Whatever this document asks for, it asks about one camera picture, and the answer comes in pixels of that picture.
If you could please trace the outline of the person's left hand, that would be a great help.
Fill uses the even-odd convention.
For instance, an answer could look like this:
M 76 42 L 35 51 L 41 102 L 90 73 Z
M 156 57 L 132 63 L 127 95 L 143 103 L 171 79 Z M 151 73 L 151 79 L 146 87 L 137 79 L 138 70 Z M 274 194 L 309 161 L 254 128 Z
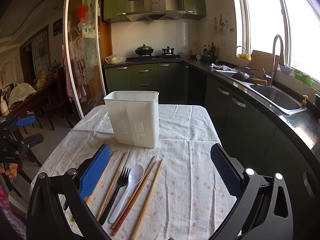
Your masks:
M 5 168 L 2 164 L 0 165 L 0 173 L 5 174 L 9 178 L 13 179 L 17 176 L 17 164 L 9 164 L 8 168 Z

